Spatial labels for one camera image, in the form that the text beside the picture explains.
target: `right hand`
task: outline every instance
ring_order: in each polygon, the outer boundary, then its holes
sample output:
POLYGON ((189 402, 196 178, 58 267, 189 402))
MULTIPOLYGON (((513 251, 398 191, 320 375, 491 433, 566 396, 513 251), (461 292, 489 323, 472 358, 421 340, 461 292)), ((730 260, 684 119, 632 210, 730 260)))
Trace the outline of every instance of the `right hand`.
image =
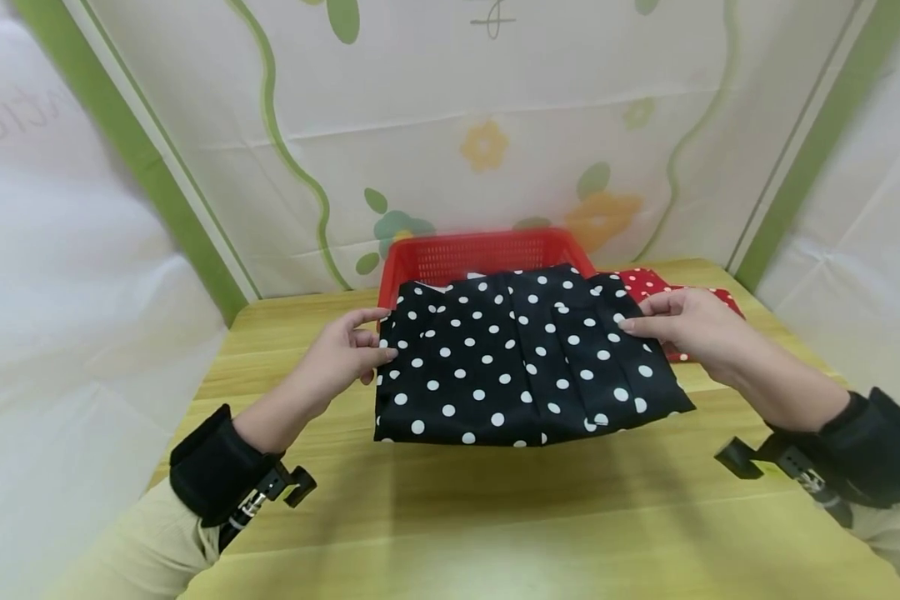
POLYGON ((673 343, 699 361, 711 378, 730 387, 739 384, 747 362, 776 349, 707 290, 684 288, 654 294, 640 302, 640 310, 645 317, 627 318, 620 328, 636 337, 673 343))

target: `white fabric wall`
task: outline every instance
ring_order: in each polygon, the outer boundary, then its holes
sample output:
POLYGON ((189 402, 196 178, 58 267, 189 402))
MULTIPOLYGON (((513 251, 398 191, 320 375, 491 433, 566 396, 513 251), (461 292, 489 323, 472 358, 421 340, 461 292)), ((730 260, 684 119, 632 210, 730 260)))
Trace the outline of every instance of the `white fabric wall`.
POLYGON ((0 598, 138 498, 223 322, 0 0, 0 598))
POLYGON ((757 295, 856 388, 900 402, 900 43, 757 295))

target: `basket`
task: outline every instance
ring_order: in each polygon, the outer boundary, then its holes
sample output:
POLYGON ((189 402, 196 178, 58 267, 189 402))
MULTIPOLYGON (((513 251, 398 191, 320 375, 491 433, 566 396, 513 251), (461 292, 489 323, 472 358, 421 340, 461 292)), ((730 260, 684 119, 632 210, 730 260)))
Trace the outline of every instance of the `basket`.
POLYGON ((596 274, 587 253, 563 229, 404 239, 389 248, 377 303, 394 309, 400 285, 406 282, 444 287, 467 278, 467 273, 543 269, 563 263, 576 267, 585 278, 596 274))

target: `wooden table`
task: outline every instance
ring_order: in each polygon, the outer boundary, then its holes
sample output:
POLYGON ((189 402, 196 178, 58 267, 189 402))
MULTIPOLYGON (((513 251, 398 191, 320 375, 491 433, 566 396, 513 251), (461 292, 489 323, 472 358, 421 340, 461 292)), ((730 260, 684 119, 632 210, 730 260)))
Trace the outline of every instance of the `wooden table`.
MULTIPOLYGON (((648 266, 732 290, 754 327, 833 375, 719 267, 648 266)), ((244 309, 172 444, 221 403, 253 403, 325 322, 375 302, 367 290, 244 309)), ((900 598, 893 570, 796 484, 740 481, 713 460, 767 431, 698 365, 673 370, 696 412, 544 448, 375 443, 374 389, 350 387, 285 459, 317 491, 297 510, 267 505, 185 598, 900 598)), ((154 482, 167 470, 164 457, 154 482)))

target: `wrist strap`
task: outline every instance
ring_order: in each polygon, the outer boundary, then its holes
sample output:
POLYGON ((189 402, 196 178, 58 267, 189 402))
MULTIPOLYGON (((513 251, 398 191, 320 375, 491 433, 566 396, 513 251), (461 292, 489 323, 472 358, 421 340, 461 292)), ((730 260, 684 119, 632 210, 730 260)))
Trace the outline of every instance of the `wrist strap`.
POLYGON ((170 485, 204 527, 215 527, 227 522, 281 456, 244 442, 223 404, 170 453, 170 485))
POLYGON ((882 509, 900 503, 900 407, 879 387, 869 398, 850 392, 847 408, 818 433, 773 430, 844 499, 882 509))

